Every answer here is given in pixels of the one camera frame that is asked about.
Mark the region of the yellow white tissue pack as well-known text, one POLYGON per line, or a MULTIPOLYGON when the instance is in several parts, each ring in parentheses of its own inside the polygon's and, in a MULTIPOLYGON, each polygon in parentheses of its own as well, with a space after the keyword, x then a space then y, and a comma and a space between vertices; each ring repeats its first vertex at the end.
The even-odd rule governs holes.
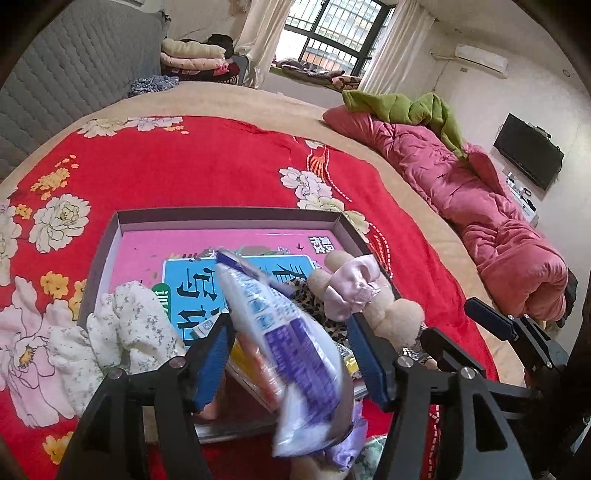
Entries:
MULTIPOLYGON (((214 317, 204 320, 204 322, 193 327, 190 334, 191 339, 197 340, 197 338, 206 337, 214 327, 218 316, 219 314, 214 315, 214 317)), ((334 343, 353 381, 360 380, 361 372, 358 364, 356 364, 355 357, 353 357, 352 350, 338 342, 334 343)), ((270 362, 264 357, 259 346, 242 334, 238 334, 235 343, 233 343, 228 363, 226 363, 226 370, 267 411, 274 412, 280 408, 284 388, 286 388, 283 381, 281 381, 273 366, 270 365, 270 362)))

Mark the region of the purple white tissue pack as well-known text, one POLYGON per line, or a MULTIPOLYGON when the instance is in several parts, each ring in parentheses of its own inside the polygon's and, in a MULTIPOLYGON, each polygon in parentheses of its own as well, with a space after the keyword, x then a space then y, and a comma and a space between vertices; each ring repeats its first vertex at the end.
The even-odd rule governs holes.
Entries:
POLYGON ((235 326, 283 381, 273 454, 298 457, 344 440, 353 428, 353 383, 335 342, 294 303, 294 287, 228 250, 215 275, 235 326))

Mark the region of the beige plush with purple bow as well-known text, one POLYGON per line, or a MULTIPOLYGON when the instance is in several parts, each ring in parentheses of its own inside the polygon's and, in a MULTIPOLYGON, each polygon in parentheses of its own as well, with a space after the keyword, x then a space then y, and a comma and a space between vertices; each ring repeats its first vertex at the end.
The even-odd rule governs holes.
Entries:
POLYGON ((325 318, 344 323, 361 313, 370 329, 398 350, 416 344, 425 321, 417 302, 394 296, 390 281, 373 255, 355 257, 335 250, 325 268, 308 276, 311 293, 322 301, 325 318))

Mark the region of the white floral scrunchie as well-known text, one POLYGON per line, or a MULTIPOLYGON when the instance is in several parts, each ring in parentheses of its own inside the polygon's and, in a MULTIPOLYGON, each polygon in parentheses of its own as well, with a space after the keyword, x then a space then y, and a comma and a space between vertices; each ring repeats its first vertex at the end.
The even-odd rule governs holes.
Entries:
POLYGON ((52 327, 47 348, 76 417, 110 370, 145 373, 186 352, 155 293, 137 281, 102 295, 84 327, 52 327))

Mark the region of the leopard print scrunchie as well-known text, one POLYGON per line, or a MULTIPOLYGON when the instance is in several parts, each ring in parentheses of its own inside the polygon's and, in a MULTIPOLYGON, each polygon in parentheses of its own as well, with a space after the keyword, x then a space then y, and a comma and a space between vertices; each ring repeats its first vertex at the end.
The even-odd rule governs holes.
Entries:
POLYGON ((287 281, 287 284, 294 288, 293 300, 305 313, 311 315, 318 324, 327 331, 332 340, 342 346, 349 346, 348 330, 345 323, 339 323, 329 320, 325 316, 325 303, 315 296, 308 287, 307 281, 301 278, 293 278, 287 281))

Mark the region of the orange makeup sponge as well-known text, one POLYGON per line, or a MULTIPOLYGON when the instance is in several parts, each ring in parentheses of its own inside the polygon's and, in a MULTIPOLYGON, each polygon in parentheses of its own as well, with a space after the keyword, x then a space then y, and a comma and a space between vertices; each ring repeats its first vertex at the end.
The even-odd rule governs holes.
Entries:
POLYGON ((216 391, 214 399, 205 405, 199 413, 192 415, 196 424, 209 423, 221 418, 228 412, 228 393, 226 392, 226 372, 221 375, 221 384, 216 391))

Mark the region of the green tissue pack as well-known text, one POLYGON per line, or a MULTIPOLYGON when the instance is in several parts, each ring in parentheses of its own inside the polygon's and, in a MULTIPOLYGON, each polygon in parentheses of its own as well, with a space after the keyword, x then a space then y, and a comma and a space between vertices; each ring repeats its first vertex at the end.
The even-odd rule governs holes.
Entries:
POLYGON ((387 436, 380 435, 369 438, 363 445, 359 456, 349 472, 349 479, 373 480, 380 463, 387 436))

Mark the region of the beige bed sheet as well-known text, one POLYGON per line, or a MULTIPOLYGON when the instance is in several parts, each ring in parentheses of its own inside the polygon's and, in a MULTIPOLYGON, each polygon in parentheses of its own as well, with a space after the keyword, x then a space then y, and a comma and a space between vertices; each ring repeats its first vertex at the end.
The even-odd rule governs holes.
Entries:
POLYGON ((444 220, 377 153, 360 143, 339 135, 322 123, 323 107, 301 100, 224 84, 186 84, 164 93, 145 94, 121 100, 102 110, 60 127, 43 141, 1 183, 1 198, 14 200, 23 178, 68 134, 94 120, 121 120, 126 117, 165 117, 197 115, 245 121, 263 130, 279 131, 325 143, 373 165, 380 183, 398 205, 410 215, 426 240, 437 251, 443 264, 459 281, 466 296, 477 296, 491 304, 474 262, 459 237, 444 220))

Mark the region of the pink quilted comforter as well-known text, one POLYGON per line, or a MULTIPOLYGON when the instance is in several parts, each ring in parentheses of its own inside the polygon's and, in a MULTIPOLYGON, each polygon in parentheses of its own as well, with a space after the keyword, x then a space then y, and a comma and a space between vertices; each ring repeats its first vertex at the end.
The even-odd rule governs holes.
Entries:
POLYGON ((391 124, 344 106, 322 118, 335 132, 377 151, 451 225, 503 313, 539 321, 563 317, 566 262, 524 218, 480 147, 468 145, 461 160, 425 126, 391 124))

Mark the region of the dark shallow cardboard box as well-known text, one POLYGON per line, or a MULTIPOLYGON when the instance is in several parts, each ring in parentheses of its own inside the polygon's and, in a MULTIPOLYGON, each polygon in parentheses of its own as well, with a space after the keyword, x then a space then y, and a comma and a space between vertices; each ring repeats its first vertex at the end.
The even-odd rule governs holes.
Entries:
MULTIPOLYGON (((370 254, 369 235, 356 232, 345 215, 337 212, 296 210, 281 208, 161 208, 117 211, 106 227, 97 247, 87 279, 86 291, 80 307, 80 327, 86 325, 87 316, 99 305, 101 296, 111 272, 116 239, 125 231, 137 230, 183 230, 183 229, 337 229, 338 236, 349 236, 356 243, 362 255, 370 254)), ((166 314, 164 297, 154 291, 166 314)), ((200 339, 193 340, 186 347, 198 348, 200 339)), ((226 372, 226 392, 229 409, 221 418, 202 424, 195 424, 198 439, 204 444, 238 440, 273 431, 276 417, 252 397, 235 378, 226 372)))

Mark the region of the pink blue Chinese book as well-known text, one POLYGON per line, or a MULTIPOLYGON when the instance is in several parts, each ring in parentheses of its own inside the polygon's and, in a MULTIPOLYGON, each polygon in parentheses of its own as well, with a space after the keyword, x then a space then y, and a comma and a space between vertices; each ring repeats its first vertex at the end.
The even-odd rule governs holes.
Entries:
POLYGON ((215 280, 215 251, 226 249, 281 282, 307 279, 334 250, 361 254, 335 227, 315 229, 137 230, 118 235, 111 272, 114 289, 137 281, 164 297, 167 315, 180 338, 190 344, 193 328, 225 307, 215 280))

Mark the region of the white tv shelf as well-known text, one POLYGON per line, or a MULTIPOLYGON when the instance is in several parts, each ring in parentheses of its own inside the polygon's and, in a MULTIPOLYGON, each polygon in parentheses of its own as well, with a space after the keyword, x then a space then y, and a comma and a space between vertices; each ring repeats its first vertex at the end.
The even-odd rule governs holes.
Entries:
POLYGON ((504 170, 505 183, 509 188, 515 201, 520 205, 524 218, 530 223, 532 227, 537 227, 539 222, 539 214, 537 207, 532 201, 532 192, 520 182, 515 174, 509 170, 504 170))

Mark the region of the red floral blanket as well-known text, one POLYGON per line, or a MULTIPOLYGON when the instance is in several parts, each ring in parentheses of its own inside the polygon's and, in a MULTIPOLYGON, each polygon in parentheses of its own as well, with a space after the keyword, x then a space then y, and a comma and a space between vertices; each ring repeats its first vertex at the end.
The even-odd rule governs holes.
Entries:
POLYGON ((229 119, 93 120, 1 199, 1 437, 29 478, 56 475, 75 426, 47 333, 77 319, 114 213, 212 206, 341 213, 428 324, 497 377, 450 263, 426 237, 448 225, 390 166, 229 119))

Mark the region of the green blanket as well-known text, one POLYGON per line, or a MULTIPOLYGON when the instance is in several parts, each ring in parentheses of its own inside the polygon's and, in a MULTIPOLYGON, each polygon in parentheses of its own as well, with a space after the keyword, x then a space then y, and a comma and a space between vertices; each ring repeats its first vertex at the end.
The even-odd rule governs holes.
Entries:
POLYGON ((373 95, 360 90, 342 93, 342 100, 352 112, 367 112, 391 124, 424 126, 459 159, 465 159, 464 139, 452 108, 430 92, 412 100, 404 94, 373 95))

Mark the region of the white air conditioner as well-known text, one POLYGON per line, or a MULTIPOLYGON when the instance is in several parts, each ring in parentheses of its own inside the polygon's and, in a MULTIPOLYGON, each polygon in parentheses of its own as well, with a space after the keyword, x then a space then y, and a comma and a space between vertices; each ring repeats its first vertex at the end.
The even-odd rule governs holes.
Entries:
POLYGON ((460 60, 484 67, 503 77, 507 76, 508 59, 501 55, 466 44, 458 44, 455 55, 460 60))

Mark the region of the windowsill bedding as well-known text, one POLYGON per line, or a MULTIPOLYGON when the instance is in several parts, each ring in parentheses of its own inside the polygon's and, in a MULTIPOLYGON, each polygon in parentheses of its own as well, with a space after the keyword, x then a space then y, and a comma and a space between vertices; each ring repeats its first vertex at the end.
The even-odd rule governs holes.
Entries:
POLYGON ((293 59, 273 61, 270 72, 303 83, 329 88, 339 93, 356 90, 362 82, 360 76, 346 74, 343 70, 314 70, 311 69, 311 64, 293 59))

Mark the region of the blue patterned cloth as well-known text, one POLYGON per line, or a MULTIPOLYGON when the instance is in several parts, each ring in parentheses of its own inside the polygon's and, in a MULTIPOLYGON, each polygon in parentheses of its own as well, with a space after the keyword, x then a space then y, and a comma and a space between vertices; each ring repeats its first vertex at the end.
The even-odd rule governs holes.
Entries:
POLYGON ((146 78, 139 78, 131 82, 127 97, 132 98, 147 93, 158 93, 170 90, 179 85, 179 78, 176 76, 152 75, 146 78))

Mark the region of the folded blankets stack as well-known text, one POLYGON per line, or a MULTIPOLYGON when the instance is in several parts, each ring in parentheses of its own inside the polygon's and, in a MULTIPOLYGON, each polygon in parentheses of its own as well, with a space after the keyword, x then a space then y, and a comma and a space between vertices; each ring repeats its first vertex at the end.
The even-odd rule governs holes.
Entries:
POLYGON ((166 37, 161 42, 160 66, 163 75, 180 81, 237 85, 242 73, 233 40, 224 34, 212 34, 204 42, 166 37))

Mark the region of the right white curtain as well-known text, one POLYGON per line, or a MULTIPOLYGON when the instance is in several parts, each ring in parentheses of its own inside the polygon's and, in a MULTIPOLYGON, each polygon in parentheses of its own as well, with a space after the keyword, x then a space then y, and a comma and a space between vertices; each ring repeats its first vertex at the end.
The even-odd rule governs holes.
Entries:
POLYGON ((370 95, 397 92, 435 20, 418 1, 400 1, 358 89, 370 95))

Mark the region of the white curtain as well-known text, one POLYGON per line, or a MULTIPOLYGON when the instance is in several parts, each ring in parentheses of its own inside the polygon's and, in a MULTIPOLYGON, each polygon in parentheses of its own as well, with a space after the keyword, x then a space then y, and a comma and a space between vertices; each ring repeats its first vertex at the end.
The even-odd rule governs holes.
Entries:
POLYGON ((435 20, 418 1, 400 1, 358 89, 370 95, 397 92, 435 20))
POLYGON ((235 46, 238 55, 249 59, 243 86, 253 89, 263 86, 293 4, 293 0, 254 0, 249 3, 245 25, 235 46))

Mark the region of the grey quilted headboard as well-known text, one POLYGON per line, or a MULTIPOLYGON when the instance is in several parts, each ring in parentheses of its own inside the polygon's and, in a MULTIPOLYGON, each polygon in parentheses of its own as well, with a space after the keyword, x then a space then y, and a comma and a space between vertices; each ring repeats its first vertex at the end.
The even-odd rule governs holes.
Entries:
POLYGON ((36 35, 1 88, 1 175, 66 127, 160 72, 169 18, 115 1, 74 1, 36 35))

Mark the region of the left white curtain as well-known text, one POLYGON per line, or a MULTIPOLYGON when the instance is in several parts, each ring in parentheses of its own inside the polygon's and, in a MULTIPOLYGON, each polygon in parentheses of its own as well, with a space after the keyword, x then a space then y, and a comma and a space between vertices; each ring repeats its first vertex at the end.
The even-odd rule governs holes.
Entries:
POLYGON ((245 25, 235 46, 238 55, 249 59, 243 86, 253 89, 263 86, 293 4, 293 0, 254 0, 249 3, 245 25))

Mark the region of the wall mounted black television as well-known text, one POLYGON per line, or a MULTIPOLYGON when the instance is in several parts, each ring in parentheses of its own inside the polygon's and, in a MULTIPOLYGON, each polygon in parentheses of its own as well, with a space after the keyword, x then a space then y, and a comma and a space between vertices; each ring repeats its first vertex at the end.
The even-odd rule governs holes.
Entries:
POLYGON ((503 123, 494 147, 544 191, 562 170, 564 153, 548 134, 512 113, 503 123))

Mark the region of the window with black frame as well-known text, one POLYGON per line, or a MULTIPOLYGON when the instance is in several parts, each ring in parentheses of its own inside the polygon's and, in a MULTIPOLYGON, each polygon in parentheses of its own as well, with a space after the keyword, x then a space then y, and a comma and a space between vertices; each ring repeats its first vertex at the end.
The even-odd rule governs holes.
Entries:
POLYGON ((297 60, 314 70, 361 76, 386 33, 394 7, 383 1, 294 1, 274 59, 297 60))

